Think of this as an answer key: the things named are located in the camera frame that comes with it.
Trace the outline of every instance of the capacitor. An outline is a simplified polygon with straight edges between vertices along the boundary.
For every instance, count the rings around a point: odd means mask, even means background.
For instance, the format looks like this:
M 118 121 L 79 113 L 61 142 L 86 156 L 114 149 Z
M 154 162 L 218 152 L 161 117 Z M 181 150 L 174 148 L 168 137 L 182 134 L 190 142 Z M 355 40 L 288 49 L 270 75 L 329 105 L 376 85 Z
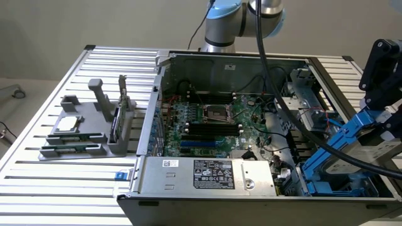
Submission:
M 248 101 L 246 101 L 246 105 L 248 105 L 248 106 L 253 106 L 253 105 L 254 105 L 254 102 L 253 102 L 252 100 L 248 100 Z

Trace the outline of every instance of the floor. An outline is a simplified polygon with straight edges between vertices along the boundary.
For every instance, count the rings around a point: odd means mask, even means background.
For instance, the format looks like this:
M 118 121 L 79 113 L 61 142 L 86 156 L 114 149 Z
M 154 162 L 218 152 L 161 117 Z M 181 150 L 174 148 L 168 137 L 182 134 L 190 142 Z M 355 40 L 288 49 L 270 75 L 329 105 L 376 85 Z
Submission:
M 0 97 L 0 121 L 6 124 L 14 135 L 18 135 L 58 81 L 0 78 L 0 88 L 13 84 L 19 84 L 26 96 L 23 99 L 14 99 L 10 95 L 5 98 Z M 0 158 L 6 150 L 7 147 L 0 143 Z

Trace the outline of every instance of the warning label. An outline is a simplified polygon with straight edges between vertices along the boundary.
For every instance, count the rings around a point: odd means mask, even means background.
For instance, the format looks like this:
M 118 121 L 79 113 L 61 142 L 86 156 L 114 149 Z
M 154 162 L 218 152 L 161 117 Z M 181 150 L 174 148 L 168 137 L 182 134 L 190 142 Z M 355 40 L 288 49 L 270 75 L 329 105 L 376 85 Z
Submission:
M 233 189 L 232 161 L 193 160 L 196 189 Z

